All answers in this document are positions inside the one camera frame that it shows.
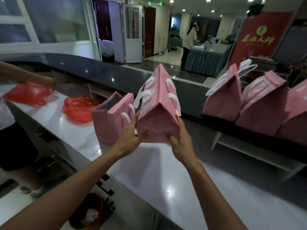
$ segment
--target person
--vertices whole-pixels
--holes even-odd
[[[32,81],[46,86],[55,86],[53,78],[43,77],[1,61],[0,79],[15,82]],[[2,146],[7,145],[7,151],[2,149],[0,153],[0,168],[6,172],[9,178],[20,184],[23,193],[31,193],[31,197],[34,199],[40,197],[47,190],[36,169],[32,166],[38,151],[1,98],[0,139]]]
[[[181,58],[181,68],[185,68],[185,62],[187,61],[189,52],[193,49],[193,46],[196,45],[199,41],[197,40],[196,32],[199,30],[198,24],[195,22],[191,25],[185,41],[183,42],[183,55]]]
[[[138,136],[134,134],[139,114],[138,111],[108,152],[13,216],[2,225],[1,230],[60,229],[108,169],[131,154],[148,137],[148,132]],[[183,121],[178,116],[176,118],[180,128],[179,139],[170,133],[167,133],[167,138],[175,158],[185,166],[191,177],[208,229],[247,230],[198,161]]]

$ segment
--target white countertop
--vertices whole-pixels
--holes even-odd
[[[14,86],[1,85],[0,95]],[[56,101],[39,108],[14,104],[93,161],[110,147],[99,145],[92,123],[67,121],[62,113],[65,98],[58,93]],[[279,183],[270,166],[221,145],[209,155],[203,150],[197,124],[186,122],[186,127],[201,163],[249,230],[307,229],[305,178]],[[184,230],[207,229],[190,177],[169,145],[142,143],[107,173]]]

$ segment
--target hand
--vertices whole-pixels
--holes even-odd
[[[170,132],[167,133],[167,139],[169,140],[172,151],[175,158],[180,161],[184,166],[187,163],[197,160],[197,157],[194,152],[192,139],[188,132],[185,129],[185,124],[182,119],[176,115],[178,124],[179,124],[179,140],[177,140]]]
[[[149,135],[148,132],[144,132],[143,134],[138,136],[134,134],[134,129],[138,121],[139,115],[140,111],[136,113],[132,121],[128,124],[127,127],[124,128],[122,135],[119,137],[119,139],[113,146],[113,149],[117,153],[119,153],[120,157],[125,157],[131,154]]]

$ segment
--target window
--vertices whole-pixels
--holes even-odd
[[[0,0],[0,15],[22,16],[16,0]]]
[[[139,38],[139,9],[126,7],[127,38]]]
[[[22,24],[0,24],[0,43],[31,42]]]
[[[89,40],[82,0],[23,0],[41,43]]]

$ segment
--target pink paper bag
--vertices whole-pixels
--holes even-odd
[[[249,84],[242,94],[236,125],[273,136],[285,118],[288,84],[273,71]]]
[[[121,96],[113,93],[106,101],[91,110],[97,139],[101,143],[113,145],[122,130],[135,115],[133,93]]]
[[[288,91],[285,112],[276,136],[307,146],[307,80]]]
[[[211,89],[203,114],[235,122],[241,111],[241,82],[236,64],[229,67]]]
[[[141,98],[137,131],[138,134],[150,131],[151,134],[145,142],[168,143],[167,131],[178,139],[179,125],[176,114],[181,116],[179,100],[175,85],[162,64],[140,88],[134,101],[134,108],[139,106]]]

